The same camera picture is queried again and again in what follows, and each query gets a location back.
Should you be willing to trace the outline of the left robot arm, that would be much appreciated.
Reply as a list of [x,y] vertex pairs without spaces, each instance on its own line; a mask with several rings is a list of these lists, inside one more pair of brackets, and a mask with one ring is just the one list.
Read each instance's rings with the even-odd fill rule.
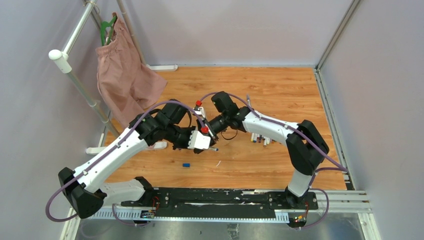
[[180,128],[179,122],[186,115],[197,120],[201,116],[186,104],[171,99],[153,105],[138,115],[110,145],[86,163],[58,173],[60,189],[48,200],[45,213],[52,221],[60,222],[50,214],[50,206],[59,193],[63,193],[75,211],[74,216],[86,219],[97,213],[103,206],[124,201],[135,201],[140,206],[149,206],[153,193],[137,177],[130,181],[105,183],[106,179],[134,155],[166,140],[185,149],[190,144],[196,127]]

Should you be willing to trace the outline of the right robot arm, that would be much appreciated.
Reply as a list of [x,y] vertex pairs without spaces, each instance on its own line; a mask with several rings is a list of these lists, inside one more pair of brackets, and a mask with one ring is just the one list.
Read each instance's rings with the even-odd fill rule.
[[306,201],[311,180],[318,166],[328,156],[329,146],[309,120],[288,122],[264,115],[248,104],[238,107],[234,95],[225,91],[209,93],[219,115],[207,123],[212,135],[231,128],[244,133],[259,134],[283,144],[294,168],[284,190],[286,204],[298,209]]

